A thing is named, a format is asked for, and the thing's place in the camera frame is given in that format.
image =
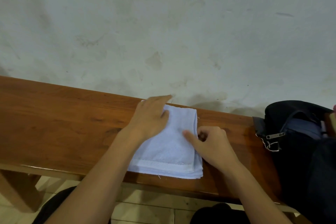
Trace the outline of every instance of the hand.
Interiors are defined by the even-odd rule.
[[[197,129],[197,133],[201,140],[188,130],[183,131],[183,136],[206,162],[223,172],[224,175],[240,165],[225,130],[219,127],[201,126]]]
[[[169,111],[163,111],[164,105],[172,96],[150,97],[141,101],[129,124],[124,128],[134,132],[139,138],[139,143],[160,133],[168,122]]]

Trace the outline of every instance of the backpack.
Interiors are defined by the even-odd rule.
[[[313,224],[336,223],[336,138],[325,132],[332,110],[303,101],[281,101],[253,117],[279,174],[284,202]]]

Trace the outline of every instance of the white wall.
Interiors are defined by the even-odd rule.
[[[262,115],[336,103],[336,0],[0,0],[0,73]]]

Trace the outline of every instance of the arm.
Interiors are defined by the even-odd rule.
[[[106,224],[128,165],[138,147],[160,133],[169,112],[163,106],[171,96],[153,97],[138,104],[130,123],[81,183],[50,216],[46,224]]]
[[[226,133],[219,127],[200,127],[200,141],[191,132],[184,131],[184,137],[195,150],[212,166],[221,171],[229,187],[237,193],[252,224],[292,224],[263,191],[253,175],[238,160]]]

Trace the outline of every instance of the white towel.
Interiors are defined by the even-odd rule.
[[[164,110],[169,110],[166,128],[139,147],[128,171],[186,179],[202,177],[202,158],[182,135],[183,130],[197,135],[196,110],[169,105]]]

